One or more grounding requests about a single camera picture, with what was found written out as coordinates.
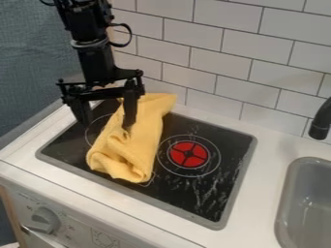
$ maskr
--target burner ring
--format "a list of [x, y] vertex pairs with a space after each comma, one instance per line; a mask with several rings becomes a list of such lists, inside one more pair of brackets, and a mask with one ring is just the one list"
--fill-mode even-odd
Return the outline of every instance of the burner ring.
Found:
[[95, 119], [95, 120], [93, 120], [92, 122], [91, 122], [91, 124], [85, 129], [85, 141], [86, 141], [86, 143], [89, 145], [89, 146], [91, 146], [92, 147], [92, 145], [93, 145], [93, 143], [94, 143], [94, 141], [97, 139], [97, 137], [98, 137], [98, 135], [104, 130], [104, 127], [105, 127], [105, 125], [103, 124], [103, 127], [101, 127], [101, 129], [100, 129], [100, 132], [97, 134], [97, 135], [95, 135], [94, 134], [94, 136], [93, 136], [93, 141], [91, 141], [91, 139], [89, 139], [89, 134], [88, 134], [88, 132], [92, 129], [92, 126], [93, 125], [97, 125], [98, 124], [98, 122], [100, 121], [100, 120], [102, 120], [102, 119], [104, 119], [104, 118], [106, 118], [106, 117], [108, 117], [108, 116], [111, 116], [113, 113], [109, 113], [109, 114], [105, 114], [105, 115], [102, 115], [102, 116], [100, 116], [100, 117], [98, 117], [97, 119]]
[[[190, 143], [198, 143], [203, 145], [207, 151], [207, 162], [197, 167], [182, 167], [176, 163], [173, 163], [169, 155], [169, 149], [178, 143], [188, 141]], [[167, 171], [183, 176], [183, 177], [201, 177], [208, 175], [215, 171], [221, 164], [222, 156], [219, 148], [210, 140], [195, 135], [177, 135], [164, 139], [160, 145], [157, 154], [157, 159], [160, 165]]]
[[[197, 166], [197, 167], [183, 167], [183, 166], [178, 165], [175, 161], [173, 161], [173, 159], [171, 159], [170, 152], [171, 152], [171, 149], [173, 148], [173, 146], [175, 146], [175, 145], [178, 144], [178, 143], [182, 143], [182, 142], [191, 142], [191, 143], [198, 144], [199, 146], [203, 147], [203, 149], [207, 152], [207, 158], [206, 158], [207, 160], [206, 160], [202, 165], [199, 165], [199, 166]], [[206, 166], [206, 165], [209, 163], [209, 161], [210, 161], [210, 151], [207, 149], [207, 147], [206, 147], [205, 145], [199, 143], [199, 142], [194, 141], [194, 140], [180, 140], [179, 142], [174, 143], [173, 145], [171, 145], [171, 146], [167, 149], [167, 151], [166, 151], [166, 156], [167, 156], [168, 160], [169, 160], [174, 166], [176, 166], [176, 167], [178, 167], [178, 168], [180, 168], [180, 169], [185, 168], [186, 170], [196, 170], [196, 169], [200, 169], [200, 168]]]

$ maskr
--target yellow towel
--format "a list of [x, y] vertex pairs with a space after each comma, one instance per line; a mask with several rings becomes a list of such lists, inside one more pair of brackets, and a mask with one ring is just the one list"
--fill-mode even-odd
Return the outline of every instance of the yellow towel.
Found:
[[175, 102], [175, 95], [142, 96], [138, 101], [136, 123], [129, 133], [122, 128], [122, 105], [88, 151], [87, 164], [92, 170], [108, 173], [113, 178], [134, 183], [148, 181], [162, 134], [162, 118]]

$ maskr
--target stove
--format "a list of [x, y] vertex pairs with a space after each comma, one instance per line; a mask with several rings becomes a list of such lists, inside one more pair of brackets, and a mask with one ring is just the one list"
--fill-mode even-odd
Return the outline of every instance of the stove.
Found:
[[85, 162], [87, 151], [117, 108], [115, 101], [102, 102], [93, 110], [95, 119], [87, 129], [74, 124], [42, 147], [37, 158], [208, 229], [224, 228], [256, 139], [169, 113], [152, 177], [134, 184], [92, 171]]

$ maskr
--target sink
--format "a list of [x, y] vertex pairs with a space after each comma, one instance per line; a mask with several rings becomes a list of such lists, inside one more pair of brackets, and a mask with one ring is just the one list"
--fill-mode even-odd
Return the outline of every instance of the sink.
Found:
[[295, 160], [288, 168], [275, 232], [283, 248], [331, 247], [331, 162]]

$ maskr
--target red burner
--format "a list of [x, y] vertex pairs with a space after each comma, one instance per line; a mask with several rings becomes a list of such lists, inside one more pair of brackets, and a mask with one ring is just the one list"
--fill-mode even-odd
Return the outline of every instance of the red burner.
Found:
[[205, 164], [208, 159], [206, 148], [193, 141], [175, 143], [169, 150], [173, 163], [183, 168], [197, 168]]

